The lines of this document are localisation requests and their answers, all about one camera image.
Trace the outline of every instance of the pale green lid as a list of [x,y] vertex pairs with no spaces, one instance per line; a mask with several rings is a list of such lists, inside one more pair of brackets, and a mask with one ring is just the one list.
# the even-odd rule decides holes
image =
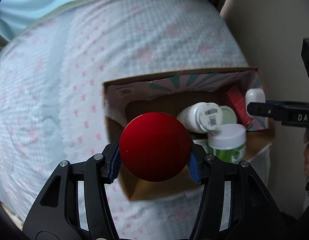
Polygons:
[[222,110],[222,122],[221,124],[227,123],[237,123],[236,113],[232,110],[232,108],[228,106],[220,106]]

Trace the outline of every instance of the mattress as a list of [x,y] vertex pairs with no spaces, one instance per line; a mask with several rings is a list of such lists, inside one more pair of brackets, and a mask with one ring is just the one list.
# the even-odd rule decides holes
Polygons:
[[[207,0],[78,0],[58,8],[0,52],[0,201],[24,220],[61,160],[103,150],[104,82],[247,66]],[[130,239],[188,237],[201,197],[199,190],[129,202],[118,181],[106,191],[119,236]],[[79,211],[87,229],[82,185]]]

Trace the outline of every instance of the red lid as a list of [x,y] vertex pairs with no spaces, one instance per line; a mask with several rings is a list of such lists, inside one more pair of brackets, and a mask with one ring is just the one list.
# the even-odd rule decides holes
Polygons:
[[179,174],[191,153],[191,138],[171,115],[147,113],[133,119],[122,132],[123,164],[136,177],[164,181]]

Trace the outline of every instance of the wall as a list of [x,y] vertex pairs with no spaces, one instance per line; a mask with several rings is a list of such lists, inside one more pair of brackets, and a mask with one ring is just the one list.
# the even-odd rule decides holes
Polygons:
[[[259,67],[270,100],[309,101],[309,79],[301,59],[309,37],[308,0],[227,0],[221,11],[248,62]],[[268,189],[280,210],[302,214],[306,179],[305,129],[276,123]]]

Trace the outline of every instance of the red package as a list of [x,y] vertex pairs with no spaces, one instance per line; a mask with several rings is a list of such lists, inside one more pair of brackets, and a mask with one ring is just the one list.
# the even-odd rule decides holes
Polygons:
[[248,116],[246,111],[246,101],[237,85],[233,85],[222,97],[222,103],[231,107],[237,115],[238,123],[248,128],[253,122],[253,118]]

